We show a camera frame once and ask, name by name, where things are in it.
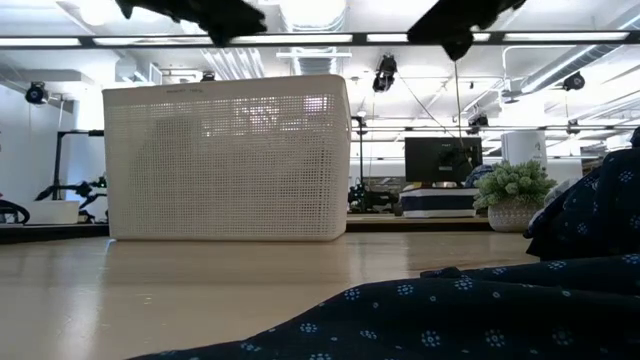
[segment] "exposed ductwork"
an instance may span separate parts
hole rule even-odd
[[[339,32],[344,30],[347,4],[344,0],[313,0],[301,2],[284,0],[280,4],[282,28],[286,32]],[[337,47],[295,47],[291,48],[299,57],[292,59],[293,73],[296,75],[337,74],[340,60],[332,57]],[[313,53],[316,57],[304,57]],[[327,54],[318,58],[316,54]]]
[[[192,22],[180,22],[187,34],[205,34],[200,27]],[[220,80],[257,79],[265,76],[264,65],[260,52],[250,49],[200,49],[211,70]]]
[[[627,11],[614,21],[608,28],[619,30],[640,29],[640,5]],[[576,47],[560,56],[549,65],[535,74],[525,78],[518,86],[519,89],[507,91],[503,95],[514,98],[543,90],[564,78],[576,73],[578,70],[594,63],[596,60],[619,49],[621,45],[592,45],[588,47]]]

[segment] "metal pole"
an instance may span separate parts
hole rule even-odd
[[[53,168],[53,186],[60,186],[60,156],[62,152],[62,138],[66,135],[64,131],[58,131],[57,134],[57,142],[56,142],[56,163]],[[56,189],[51,195],[53,200],[60,200],[60,193]]]
[[[367,204],[365,204],[366,196],[364,195],[364,164],[363,164],[363,149],[362,149],[362,123],[364,119],[362,117],[358,117],[358,127],[360,128],[360,184],[362,184],[362,202],[360,202],[360,210],[362,213],[367,211]]]

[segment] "table surface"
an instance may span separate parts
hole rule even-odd
[[[517,234],[350,233],[331,243],[0,247],[0,358],[122,359],[238,340],[351,286],[535,262]]]

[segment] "white planter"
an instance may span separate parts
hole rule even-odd
[[[498,205],[489,206],[489,224],[499,232],[524,232],[529,221],[540,210],[538,205],[522,205],[508,200]]]

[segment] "floral patterned fabric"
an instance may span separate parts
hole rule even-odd
[[[365,284],[243,341],[137,360],[640,359],[640,255]]]
[[[527,253],[542,260],[640,250],[640,148],[609,154],[531,223]]]

